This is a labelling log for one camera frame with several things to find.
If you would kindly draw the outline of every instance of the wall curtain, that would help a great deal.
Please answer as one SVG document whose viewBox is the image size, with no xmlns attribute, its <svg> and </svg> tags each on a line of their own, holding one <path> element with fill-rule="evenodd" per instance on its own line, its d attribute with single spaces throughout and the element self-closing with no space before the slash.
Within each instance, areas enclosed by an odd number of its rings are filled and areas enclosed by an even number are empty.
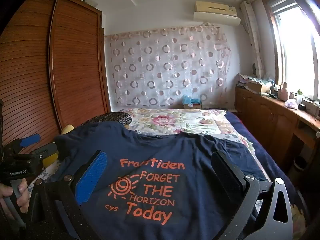
<svg viewBox="0 0 320 240">
<path fill-rule="evenodd" d="M 240 7 L 244 15 L 245 25 L 247 26 L 251 45 L 254 52 L 256 76 L 258 78 L 263 78 L 265 74 L 265 69 L 261 60 L 261 53 L 260 53 L 261 41 L 260 41 L 260 35 L 259 35 L 256 16 L 254 14 L 252 5 L 247 1 L 243 1 Z"/>
<path fill-rule="evenodd" d="M 108 37 L 108 75 L 118 106 L 176 108 L 183 95 L 225 106 L 231 49 L 216 26 L 157 29 Z"/>
</svg>

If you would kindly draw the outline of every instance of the trash can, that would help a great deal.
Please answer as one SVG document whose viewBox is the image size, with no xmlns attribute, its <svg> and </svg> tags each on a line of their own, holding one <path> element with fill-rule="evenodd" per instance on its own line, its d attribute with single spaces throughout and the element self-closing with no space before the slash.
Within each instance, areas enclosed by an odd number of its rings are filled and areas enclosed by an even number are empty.
<svg viewBox="0 0 320 240">
<path fill-rule="evenodd" d="M 305 170 L 306 167 L 307 161 L 303 157 L 297 156 L 294 158 L 293 165 L 291 166 L 288 172 L 288 178 L 291 180 L 293 185 L 298 184 L 302 172 Z"/>
</svg>

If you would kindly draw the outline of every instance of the black patterned pillow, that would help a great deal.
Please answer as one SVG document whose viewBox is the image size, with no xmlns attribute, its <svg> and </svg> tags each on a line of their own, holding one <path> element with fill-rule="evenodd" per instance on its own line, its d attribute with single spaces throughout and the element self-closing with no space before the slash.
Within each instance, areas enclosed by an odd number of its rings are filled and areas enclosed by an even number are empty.
<svg viewBox="0 0 320 240">
<path fill-rule="evenodd" d="M 84 122 L 83 124 L 91 123 L 91 122 L 104 122 L 104 121 L 115 121 L 115 122 L 119 122 L 122 125 L 127 125 L 132 122 L 132 118 L 127 113 L 111 112 L 107 114 L 98 115 Z"/>
</svg>

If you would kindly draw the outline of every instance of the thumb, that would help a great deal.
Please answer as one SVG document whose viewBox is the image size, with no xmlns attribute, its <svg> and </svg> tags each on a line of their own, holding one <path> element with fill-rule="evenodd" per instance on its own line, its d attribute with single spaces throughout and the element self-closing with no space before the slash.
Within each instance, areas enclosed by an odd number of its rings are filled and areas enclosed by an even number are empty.
<svg viewBox="0 0 320 240">
<path fill-rule="evenodd" d="M 0 198 L 9 197 L 12 195 L 12 193 L 13 193 L 12 187 L 9 187 L 0 183 Z"/>
</svg>

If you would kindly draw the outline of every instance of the hand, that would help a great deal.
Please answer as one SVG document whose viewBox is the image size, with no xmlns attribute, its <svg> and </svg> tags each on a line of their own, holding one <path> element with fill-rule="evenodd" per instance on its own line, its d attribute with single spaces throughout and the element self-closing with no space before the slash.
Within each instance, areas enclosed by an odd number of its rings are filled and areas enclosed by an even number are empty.
<svg viewBox="0 0 320 240">
<path fill-rule="evenodd" d="M 22 194 L 20 198 L 17 199 L 17 205 L 20 207 L 20 211 L 22 213 L 27 213 L 28 207 L 29 207 L 29 199 L 28 199 L 28 190 L 27 190 L 28 184 L 26 179 L 22 179 L 22 182 L 19 185 L 19 191 Z M 4 213 L 13 219 L 12 214 L 10 213 L 7 205 L 5 204 L 3 197 L 9 197 L 13 193 L 12 187 L 8 187 L 6 185 L 3 185 L 0 183 L 0 203 L 2 205 L 2 208 L 4 210 Z"/>
</svg>

